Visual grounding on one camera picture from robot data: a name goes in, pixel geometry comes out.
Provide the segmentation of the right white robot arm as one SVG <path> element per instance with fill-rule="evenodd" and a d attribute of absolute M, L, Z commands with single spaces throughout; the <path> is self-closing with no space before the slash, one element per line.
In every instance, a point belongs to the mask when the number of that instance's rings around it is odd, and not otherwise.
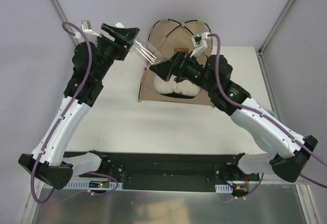
<path fill-rule="evenodd" d="M 252 173 L 275 174 L 294 183 L 317 145 L 312 135 L 295 133 L 265 110 L 243 87 L 231 80 L 232 66 L 223 55 L 211 55 L 201 65 L 189 53 L 178 51 L 149 69 L 162 80 L 189 81 L 208 93 L 212 104 L 247 130 L 263 153 L 240 153 L 230 164 L 230 175 L 242 180 Z"/>

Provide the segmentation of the clear plastic bottle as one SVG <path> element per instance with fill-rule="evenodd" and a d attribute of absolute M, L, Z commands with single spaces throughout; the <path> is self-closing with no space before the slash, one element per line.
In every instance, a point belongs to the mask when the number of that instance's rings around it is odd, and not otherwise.
<path fill-rule="evenodd" d="M 134 40 L 129 54 L 140 61 L 146 69 L 149 69 L 152 65 L 167 61 L 167 58 L 165 58 L 151 43 L 139 39 Z"/>

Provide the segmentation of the cream white pillow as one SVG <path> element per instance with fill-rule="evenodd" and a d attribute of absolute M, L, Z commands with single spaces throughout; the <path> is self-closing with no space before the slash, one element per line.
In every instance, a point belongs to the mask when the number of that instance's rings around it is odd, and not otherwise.
<path fill-rule="evenodd" d="M 179 95 L 196 97 L 200 93 L 201 88 L 198 86 L 187 80 L 176 83 L 174 78 L 175 76 L 172 76 L 169 81 L 165 82 L 158 76 L 155 76 L 153 80 L 154 88 L 158 93 L 163 95 L 176 93 Z"/>

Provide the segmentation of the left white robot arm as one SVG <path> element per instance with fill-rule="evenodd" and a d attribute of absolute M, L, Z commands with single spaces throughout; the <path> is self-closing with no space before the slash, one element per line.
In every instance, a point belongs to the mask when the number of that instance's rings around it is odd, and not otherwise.
<path fill-rule="evenodd" d="M 108 172 L 108 157 L 98 151 L 88 151 L 75 157 L 64 157 L 77 126 L 95 104 L 103 89 L 103 79 L 114 61 L 125 60 L 131 50 L 139 28 L 123 28 L 102 24 L 108 34 L 97 34 L 83 21 L 78 36 L 84 38 L 74 49 L 73 74 L 69 80 L 60 108 L 40 143 L 30 154 L 18 160 L 31 175 L 60 190 L 72 177 L 93 173 L 104 177 Z"/>

